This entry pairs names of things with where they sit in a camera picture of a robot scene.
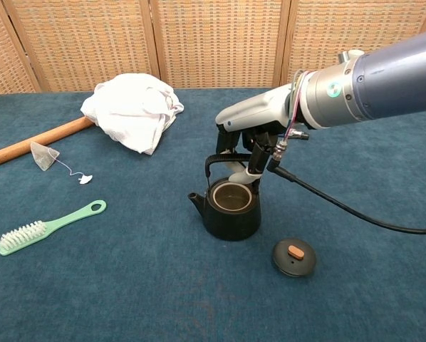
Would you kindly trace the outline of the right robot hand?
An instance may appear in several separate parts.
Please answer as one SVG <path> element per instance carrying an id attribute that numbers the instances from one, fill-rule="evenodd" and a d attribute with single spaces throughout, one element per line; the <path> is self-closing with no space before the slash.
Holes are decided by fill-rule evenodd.
<path id="1" fill-rule="evenodd" d="M 239 138 L 251 152 L 247 167 L 232 163 L 229 181 L 247 185 L 259 180 L 278 136 L 286 132 L 292 85 L 283 85 L 223 109 L 215 119 L 218 128 L 216 153 L 235 151 Z"/>

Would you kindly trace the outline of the black cast iron teapot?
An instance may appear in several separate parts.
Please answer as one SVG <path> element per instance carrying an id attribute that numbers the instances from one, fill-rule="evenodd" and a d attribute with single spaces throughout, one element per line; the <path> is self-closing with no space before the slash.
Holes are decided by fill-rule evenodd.
<path id="1" fill-rule="evenodd" d="M 253 235 L 261 224 L 259 185 L 259 178 L 242 184 L 224 177 L 208 182 L 205 196 L 191 192 L 188 198 L 211 235 L 225 241 L 241 241 Z"/>

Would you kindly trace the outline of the pyramid tea bag with string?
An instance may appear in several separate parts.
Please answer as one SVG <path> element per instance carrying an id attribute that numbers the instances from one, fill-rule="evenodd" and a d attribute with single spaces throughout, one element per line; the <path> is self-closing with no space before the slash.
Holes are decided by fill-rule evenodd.
<path id="1" fill-rule="evenodd" d="M 85 175 L 83 172 L 74 172 L 66 163 L 58 159 L 60 152 L 52 147 L 31 141 L 30 152 L 34 162 L 42 171 L 47 171 L 53 163 L 57 162 L 69 171 L 70 177 L 78 176 L 78 182 L 80 185 L 86 185 L 93 179 L 92 175 Z"/>

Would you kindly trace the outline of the woven bamboo folding screen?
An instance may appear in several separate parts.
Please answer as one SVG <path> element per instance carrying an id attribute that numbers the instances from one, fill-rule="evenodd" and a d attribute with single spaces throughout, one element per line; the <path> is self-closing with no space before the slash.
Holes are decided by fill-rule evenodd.
<path id="1" fill-rule="evenodd" d="M 264 88 L 426 32 L 426 0 L 0 0 L 0 94 Z"/>

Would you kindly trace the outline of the crumpled white cloth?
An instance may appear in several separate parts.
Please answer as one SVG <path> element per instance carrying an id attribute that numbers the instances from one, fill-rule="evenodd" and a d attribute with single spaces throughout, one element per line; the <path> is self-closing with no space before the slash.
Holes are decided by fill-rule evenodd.
<path id="1" fill-rule="evenodd" d="M 80 111 L 112 140 L 152 155 L 164 131 L 184 109 L 174 89 L 159 78 L 123 73 L 97 84 Z"/>

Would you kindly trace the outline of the black lid with wooden knob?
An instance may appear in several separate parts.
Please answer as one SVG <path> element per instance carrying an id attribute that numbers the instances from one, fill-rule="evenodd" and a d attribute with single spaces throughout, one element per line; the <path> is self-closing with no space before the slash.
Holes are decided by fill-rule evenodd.
<path id="1" fill-rule="evenodd" d="M 315 269 L 317 258 L 313 247 L 304 240 L 285 238 L 272 251 L 274 266 L 288 276 L 308 276 Z"/>

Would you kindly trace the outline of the mint green scrub brush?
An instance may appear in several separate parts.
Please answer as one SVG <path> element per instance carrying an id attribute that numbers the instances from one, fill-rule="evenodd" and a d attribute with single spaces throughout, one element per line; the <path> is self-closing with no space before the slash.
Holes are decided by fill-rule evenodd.
<path id="1" fill-rule="evenodd" d="M 81 219 L 100 214 L 107 208 L 104 200 L 95 200 L 86 206 L 51 221 L 37 220 L 24 224 L 0 236 L 0 255 L 8 256 L 49 237 L 58 229 Z"/>

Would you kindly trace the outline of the wooden rolling pin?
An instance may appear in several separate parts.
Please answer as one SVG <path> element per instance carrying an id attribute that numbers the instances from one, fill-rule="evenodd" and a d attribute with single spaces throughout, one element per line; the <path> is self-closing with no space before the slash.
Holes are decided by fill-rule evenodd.
<path id="1" fill-rule="evenodd" d="M 8 147 L 4 147 L 0 149 L 0 165 L 30 152 L 30 145 L 32 142 L 47 145 L 68 137 L 69 135 L 80 132 L 93 125 L 93 121 L 86 117 L 82 117 L 48 130 L 44 133 L 22 140 L 21 142 L 17 142 Z"/>

